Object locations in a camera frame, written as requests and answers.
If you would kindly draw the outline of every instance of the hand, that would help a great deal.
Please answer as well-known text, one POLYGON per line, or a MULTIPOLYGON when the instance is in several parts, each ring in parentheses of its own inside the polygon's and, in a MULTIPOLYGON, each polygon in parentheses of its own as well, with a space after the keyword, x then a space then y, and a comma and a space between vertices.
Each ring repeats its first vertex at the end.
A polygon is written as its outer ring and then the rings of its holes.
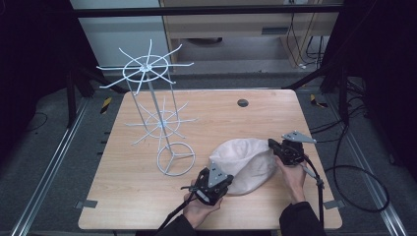
MULTIPOLYGON (((191 182, 191 185, 194 185, 195 183, 196 180, 193 180, 191 182)), ((184 201, 188 200, 190 195, 191 193, 186 194, 184 196, 184 201)), ((193 226, 193 228, 197 228, 200 224, 202 224, 205 221, 206 217, 210 213, 220 209, 220 204, 222 200, 223 198, 219 199, 214 206, 205 205, 198 199, 193 200, 187 206, 185 206, 185 208, 183 209, 183 214, 188 219, 191 226, 193 226)))
POLYGON ((275 158, 275 162, 282 172, 284 183, 291 196, 291 203, 305 202, 306 198, 304 197, 303 186, 304 180, 306 179, 306 172, 303 167, 299 164, 296 166, 284 165, 278 156, 275 158))

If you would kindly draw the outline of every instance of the aluminum rail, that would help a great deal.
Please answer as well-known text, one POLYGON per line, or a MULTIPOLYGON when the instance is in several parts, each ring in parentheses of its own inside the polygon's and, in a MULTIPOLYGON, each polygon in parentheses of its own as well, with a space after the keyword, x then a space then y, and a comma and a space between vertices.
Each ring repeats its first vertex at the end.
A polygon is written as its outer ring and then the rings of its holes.
POLYGON ((42 178, 40 179, 39 184, 36 187, 36 190, 31 196, 29 203, 27 204, 18 222, 12 229, 12 236, 25 236, 28 234, 31 224, 33 223, 34 218, 36 217, 37 212, 39 211, 40 206, 42 205, 43 200, 45 199, 46 194, 48 193, 48 190, 59 170, 62 160, 64 159, 65 154, 67 153, 70 143, 80 126, 80 123, 86 112, 88 103, 89 99, 83 98, 82 104, 79 108, 79 114, 77 116, 77 119, 75 120, 74 124, 66 130, 61 140, 61 143, 55 150, 55 153, 52 156, 42 178))

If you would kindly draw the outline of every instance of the metal spinner rack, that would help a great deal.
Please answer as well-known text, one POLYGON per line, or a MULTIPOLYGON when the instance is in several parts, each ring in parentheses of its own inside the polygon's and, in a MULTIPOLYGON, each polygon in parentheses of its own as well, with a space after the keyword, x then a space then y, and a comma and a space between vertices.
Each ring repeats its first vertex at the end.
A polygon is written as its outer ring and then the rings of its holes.
POLYGON ((127 54, 126 52, 124 52, 122 49, 119 48, 119 50, 126 55, 127 57, 129 57, 131 59, 130 62, 128 62, 124 67, 119 67, 119 68, 102 68, 102 67, 97 67, 100 70, 122 70, 123 73, 123 78, 108 85, 105 87, 101 87, 102 89, 109 89, 112 86, 121 83, 123 81, 126 81, 130 93, 135 101, 135 105, 138 109, 139 115, 141 116, 142 119, 142 124, 126 124, 127 126, 143 126, 146 130, 146 134, 144 136, 142 136, 140 139, 138 139, 137 141, 135 141, 134 143, 132 143, 132 145, 136 145, 138 144, 140 141, 142 141, 144 138, 146 137, 152 137, 155 139, 159 139, 159 144, 158 144, 158 151, 157 151, 157 167, 159 168, 159 170, 164 173, 165 175, 169 175, 169 176, 179 176, 179 175, 183 175, 185 173, 187 173, 194 165, 194 162, 196 160, 196 155, 193 151, 193 149, 188 146, 185 143, 181 143, 181 142, 175 142, 175 143, 171 143, 169 142, 169 137, 171 135, 177 135, 183 139, 185 139, 184 136, 182 136, 179 132, 178 129, 180 127, 181 123, 185 123, 185 122, 192 122, 192 121, 196 121, 197 119, 190 119, 190 120, 181 120, 179 117, 179 111, 182 110, 183 108, 185 108, 188 104, 188 102, 186 104, 184 104, 183 106, 181 106, 179 109, 177 108, 177 104, 175 101, 175 96, 174 96, 174 90, 172 85, 175 84, 175 82, 171 81, 170 75, 169 75, 169 67, 172 66, 191 66, 194 63, 190 63, 190 64, 170 64, 168 62, 168 60, 166 59, 167 56, 171 55, 172 53, 178 51, 181 48, 182 45, 180 45, 178 48, 176 48, 175 50, 167 53, 164 56, 158 56, 158 55, 152 55, 151 54, 151 49, 152 49, 152 40, 150 40, 150 45, 149 45, 149 52, 148 55, 146 56, 141 56, 141 57, 137 57, 134 58, 132 56, 130 56, 129 54, 127 54), (159 108, 155 93, 154 93, 154 89, 152 86, 152 82, 158 79, 162 79, 166 82, 169 83, 170 85, 170 89, 171 89, 171 95, 172 95, 172 101, 174 104, 174 111, 170 111, 170 110, 166 110, 165 109, 165 105, 166 105, 166 99, 163 99, 163 104, 162 104, 162 109, 159 108), (149 86, 149 91, 154 103, 154 108, 155 108, 155 112, 150 112, 149 110, 145 109, 139 102, 138 102, 138 98, 139 98, 139 94, 140 94, 140 90, 142 87, 143 83, 147 83, 149 86), (138 88, 136 90, 133 90, 132 85, 131 84, 137 84, 138 88), (144 114, 141 110, 144 110, 146 112, 146 114, 148 115, 148 118, 145 119, 144 114), (162 146, 163 140, 165 140, 166 144, 164 146, 162 146), (181 150, 185 149, 187 151, 180 151, 180 152, 176 152, 174 151, 174 148, 176 147, 182 147, 180 148, 181 150), (166 165, 166 167, 162 167, 160 164, 160 160, 161 160, 161 155, 163 152, 165 151, 169 151, 168 154, 170 154, 170 159, 168 164, 166 165), (170 167, 173 163, 173 161, 175 159, 179 159, 179 158, 192 158, 191 164, 189 167, 187 167, 184 171, 182 172, 178 172, 178 173, 172 173, 170 172, 170 167))

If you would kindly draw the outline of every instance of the wooden table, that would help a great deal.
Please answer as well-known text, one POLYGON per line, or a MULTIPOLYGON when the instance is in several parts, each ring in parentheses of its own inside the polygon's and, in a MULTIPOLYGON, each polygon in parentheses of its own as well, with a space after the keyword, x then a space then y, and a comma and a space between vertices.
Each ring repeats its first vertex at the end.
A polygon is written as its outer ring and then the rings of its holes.
MULTIPOLYGON (((172 107, 170 91, 157 91, 159 106, 166 98, 165 109, 172 107)), ((167 214, 183 201, 190 184, 199 172, 209 165, 211 152, 223 142, 239 138, 272 138, 282 141, 281 135, 297 130, 310 136, 303 112, 293 90, 176 90, 182 120, 178 132, 169 141, 183 142, 196 154, 194 167, 178 177, 166 176, 156 166, 158 139, 146 137, 137 145, 133 142, 146 134, 144 127, 127 126, 142 123, 133 97, 126 93, 115 120, 104 154, 91 185, 88 200, 97 201, 95 208, 84 207, 79 226, 83 229, 156 229, 167 214), (247 107, 238 106, 239 99, 247 99, 247 107)), ((154 110, 150 93, 141 91, 139 103, 154 110)), ((328 180, 316 148, 304 144, 324 178, 324 202, 333 200, 328 180)), ((173 168, 184 168, 188 163, 176 163, 173 168)), ((318 214, 316 181, 307 178, 305 195, 318 214)), ((240 197, 225 196, 221 210, 211 214, 200 229, 278 229, 278 218, 290 202, 280 172, 267 180, 256 191, 240 197)), ((325 228, 338 228, 341 218, 338 209, 325 209, 325 228)))

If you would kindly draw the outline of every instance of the white hat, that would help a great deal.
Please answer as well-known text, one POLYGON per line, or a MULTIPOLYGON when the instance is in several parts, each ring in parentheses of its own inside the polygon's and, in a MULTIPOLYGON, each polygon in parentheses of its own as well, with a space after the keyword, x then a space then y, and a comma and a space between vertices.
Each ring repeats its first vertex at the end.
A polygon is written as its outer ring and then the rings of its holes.
POLYGON ((221 144, 209 157, 226 174, 234 176, 227 194, 248 194, 276 170, 273 151, 267 140, 236 139, 221 144))

